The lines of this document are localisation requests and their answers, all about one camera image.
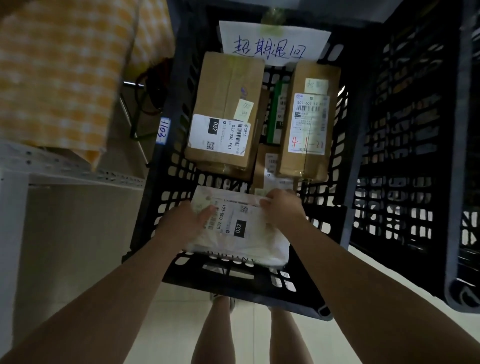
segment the plaid fabric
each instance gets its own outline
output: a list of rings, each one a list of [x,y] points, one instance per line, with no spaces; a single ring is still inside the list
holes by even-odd
[[[175,37],[166,0],[144,0],[130,62],[125,78],[135,81],[148,67],[175,53]]]
[[[0,23],[0,137],[95,167],[141,0],[39,0]]]

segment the black plastic crate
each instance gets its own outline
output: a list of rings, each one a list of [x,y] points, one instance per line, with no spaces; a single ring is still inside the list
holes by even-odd
[[[237,181],[197,170],[184,158],[183,151],[188,142],[203,55],[208,50],[221,49],[217,35],[218,21],[259,23],[267,10],[262,6],[228,1],[185,9],[163,111],[163,116],[171,119],[171,129],[166,145],[155,146],[131,251],[125,259],[153,236],[160,216],[180,201],[191,198],[198,184],[241,192],[249,188],[250,181]],[[353,223],[353,196],[374,90],[371,75],[380,62],[379,25],[319,17],[299,11],[286,11],[285,16],[285,25],[331,31],[329,44],[318,62],[342,68],[340,88],[343,91],[337,100],[328,181],[303,183],[298,193],[310,221],[347,248]],[[338,58],[333,59],[330,52],[340,45],[343,50]],[[290,76],[291,70],[285,67],[267,67],[263,87],[273,90],[278,79]],[[262,142],[265,142],[266,124],[263,134]],[[223,268],[226,274],[213,272],[211,267]],[[331,319],[330,310],[293,249],[290,249],[289,263],[282,271],[214,256],[180,253],[168,268],[164,282],[280,306],[323,320]]]
[[[416,3],[385,23],[352,245],[480,312],[478,6]]]

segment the white plastic package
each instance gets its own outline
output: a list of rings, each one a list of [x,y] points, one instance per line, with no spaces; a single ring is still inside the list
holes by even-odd
[[[260,208],[262,198],[265,197],[197,186],[193,210],[198,213],[209,205],[215,205],[217,210],[202,234],[188,244],[187,251],[283,267],[288,262],[290,243],[265,220]]]

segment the tile floor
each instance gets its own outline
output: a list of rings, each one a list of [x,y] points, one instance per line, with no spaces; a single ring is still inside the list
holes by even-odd
[[[142,193],[114,187],[52,186],[29,192],[14,320],[14,341],[120,264]],[[411,287],[480,340],[480,315],[440,300],[351,251]],[[126,363],[189,363],[210,308],[206,292],[162,284]],[[232,316],[237,363],[267,363],[268,309],[240,302]],[[334,322],[295,315],[316,363],[360,363]]]

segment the person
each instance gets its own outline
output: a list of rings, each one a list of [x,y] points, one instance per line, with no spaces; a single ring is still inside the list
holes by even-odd
[[[429,302],[316,229],[294,193],[275,189],[267,197],[261,200],[267,219],[290,241],[364,364],[480,362],[476,340]],[[214,210],[209,206],[196,215],[188,201],[171,209],[142,249],[40,325],[0,364],[122,363],[170,262],[202,231]],[[230,300],[213,301],[194,364],[235,362]],[[290,313],[271,308],[271,316],[271,363],[312,363]]]

